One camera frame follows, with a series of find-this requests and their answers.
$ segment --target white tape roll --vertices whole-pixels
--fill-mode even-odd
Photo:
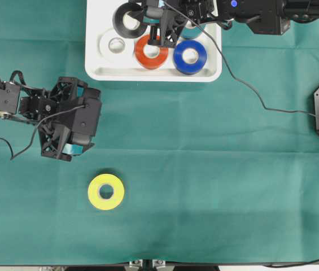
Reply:
[[[100,53],[109,62],[123,63],[133,59],[134,40],[120,37],[114,29],[104,33],[99,43]]]

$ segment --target black cable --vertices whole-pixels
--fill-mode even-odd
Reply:
[[[20,83],[22,83],[23,85],[26,85],[22,71],[13,71],[11,76],[10,76],[10,82],[14,82],[14,79],[16,76],[19,76]]]
[[[85,107],[85,105],[83,105],[83,106],[77,106],[77,107],[74,107],[74,108],[72,108],[72,109],[70,109],[70,110],[66,110],[66,111],[62,111],[62,112],[59,112],[59,113],[55,113],[55,114],[53,114],[53,115],[50,115],[50,116],[48,116],[48,117],[43,118],[43,119],[42,119],[41,121],[39,121],[39,123],[35,126],[34,131],[33,131],[33,134],[32,134],[31,139],[30,139],[29,145],[28,145],[26,148],[24,148],[23,150],[19,151],[17,154],[14,154],[14,151],[12,150],[12,146],[11,146],[10,142],[7,141],[6,139],[0,137],[0,140],[1,140],[1,141],[4,141],[4,142],[8,145],[8,147],[10,148],[10,153],[11,153],[11,158],[10,158],[10,160],[14,160],[16,157],[18,157],[19,155],[23,154],[23,153],[26,152],[28,149],[30,149],[30,147],[32,146],[32,144],[33,144],[33,142],[34,142],[36,131],[37,131],[37,129],[40,127],[40,125],[41,125],[44,121],[46,121],[46,120],[48,120],[48,119],[51,119],[51,118],[53,118],[53,117],[57,117],[57,116],[63,115],[63,114],[71,113],[71,112],[73,112],[73,111],[75,111],[75,110],[78,110],[78,109],[84,108],[84,107]]]
[[[300,263],[300,264],[286,264],[286,265],[267,265],[268,268],[290,268],[290,267],[299,267],[299,266],[305,266],[310,264],[317,264],[319,263],[319,259],[308,261],[306,263]]]
[[[19,151],[17,154],[15,154],[10,160],[14,160],[16,157],[18,157],[19,155],[23,154],[23,153],[26,152],[28,149],[30,149],[30,147],[32,146],[32,144],[33,144],[33,142],[34,142],[36,131],[37,131],[37,129],[40,127],[40,125],[41,125],[44,121],[46,121],[46,120],[48,120],[48,119],[51,119],[51,118],[53,118],[53,117],[57,117],[57,116],[60,116],[60,115],[63,115],[63,114],[67,114],[67,113],[73,112],[73,111],[75,111],[75,110],[78,110],[78,109],[84,108],[84,107],[85,107],[85,105],[83,105],[83,106],[77,106],[77,107],[74,107],[74,108],[72,108],[72,109],[70,109],[70,110],[62,111],[62,112],[59,112],[59,113],[52,114],[52,115],[50,115],[50,116],[48,116],[48,117],[44,117],[44,118],[43,118],[41,121],[39,121],[39,123],[35,126],[34,131],[33,131],[33,134],[32,134],[31,139],[30,139],[29,145],[28,145],[26,148],[24,148],[23,150]]]
[[[15,81],[15,77],[19,77],[20,83]],[[33,88],[32,86],[28,86],[25,82],[24,75],[22,71],[13,71],[11,76],[10,76],[10,82],[21,86],[21,88],[28,94],[31,95],[31,93],[28,90],[33,90],[33,91],[43,91],[43,89],[38,89],[38,88]]]
[[[217,17],[215,17],[215,15],[213,15],[212,13],[208,13],[208,16],[212,19],[217,20],[216,24],[221,27],[223,30],[229,30],[232,28],[232,21],[219,21]]]
[[[14,151],[12,150],[12,147],[11,147],[10,142],[7,141],[7,140],[4,139],[4,138],[1,138],[1,137],[0,137],[0,140],[1,140],[1,141],[4,141],[4,142],[8,145],[8,147],[9,147],[9,149],[10,149],[10,153],[11,153],[11,158],[10,158],[10,159],[12,159],[12,158],[14,157]]]
[[[227,61],[227,58],[224,56],[224,54],[222,53],[222,50],[219,48],[216,40],[210,35],[208,34],[207,31],[205,31],[199,24],[197,24],[195,21],[191,20],[188,16],[186,16],[185,14],[183,14],[183,12],[179,11],[178,9],[176,9],[175,7],[171,6],[170,4],[168,4],[166,1],[163,1],[164,4],[171,8],[173,11],[177,12],[178,14],[182,15],[184,18],[186,18],[187,20],[189,20],[193,25],[195,25],[196,27],[198,27],[208,38],[210,38],[213,43],[215,44],[218,52],[220,53],[229,73],[231,74],[231,77],[233,79],[235,79],[237,82],[240,82],[241,84],[244,84],[245,86],[247,86],[248,88],[250,88],[258,97],[258,99],[260,100],[261,102],[261,105],[262,107],[267,110],[267,111],[275,111],[275,112],[281,112],[281,113],[303,113],[303,114],[306,114],[306,115],[309,115],[309,116],[312,116],[312,117],[315,117],[317,119],[319,119],[319,116],[318,115],[315,115],[311,112],[307,112],[307,111],[303,111],[303,110],[283,110],[283,109],[277,109],[277,108],[270,108],[270,107],[267,107],[261,94],[259,93],[259,91],[254,87],[252,86],[250,83],[246,82],[245,80],[242,80],[240,78],[238,78],[236,75],[234,75],[230,65],[228,64],[228,61]]]

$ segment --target black tape roll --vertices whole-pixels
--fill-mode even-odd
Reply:
[[[131,11],[142,11],[142,7],[135,3],[125,3],[121,5],[113,15],[113,26],[115,31],[123,38],[138,38],[147,30],[147,25],[142,21],[136,29],[128,29],[125,27],[123,18],[124,15]]]

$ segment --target green tablecloth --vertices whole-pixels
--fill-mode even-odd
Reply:
[[[10,162],[0,143],[0,264],[134,259],[257,263],[319,257],[319,137],[314,120],[265,112],[227,70],[210,84],[96,82],[84,71],[85,1],[0,0],[0,76],[33,86],[59,76],[103,92],[96,146],[72,163]],[[235,73],[268,106],[313,110],[319,21],[283,37],[235,24],[223,33]],[[32,127],[0,121],[15,150]],[[94,209],[88,184],[115,172],[126,196]]]

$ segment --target blue led light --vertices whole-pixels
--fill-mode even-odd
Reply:
[[[237,7],[237,6],[238,6],[238,2],[237,2],[236,0],[232,0],[232,1],[231,1],[231,5],[232,5],[233,7]]]

